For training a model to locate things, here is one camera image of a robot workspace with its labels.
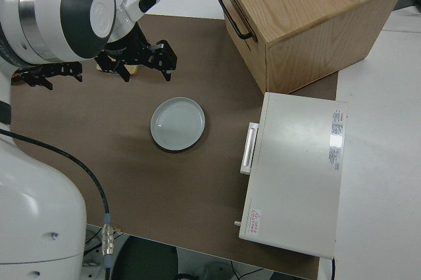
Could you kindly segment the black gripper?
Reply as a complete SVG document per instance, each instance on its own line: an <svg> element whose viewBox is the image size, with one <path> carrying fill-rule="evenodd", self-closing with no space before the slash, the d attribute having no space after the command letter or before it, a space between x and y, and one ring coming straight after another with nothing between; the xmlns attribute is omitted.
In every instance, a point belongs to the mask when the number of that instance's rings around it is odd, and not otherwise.
<svg viewBox="0 0 421 280"><path fill-rule="evenodd" d="M125 82L130 81L130 73L124 64L146 65L158 70L169 82L173 71L176 70L177 56L167 40L160 40L151 45L138 23L124 37L105 45L105 52L101 51L95 58L99 70L104 73L118 74ZM64 62L20 70L20 78L29 86L43 86L53 89L48 78L53 76L72 76L82 82L83 68L80 62Z"/></svg>

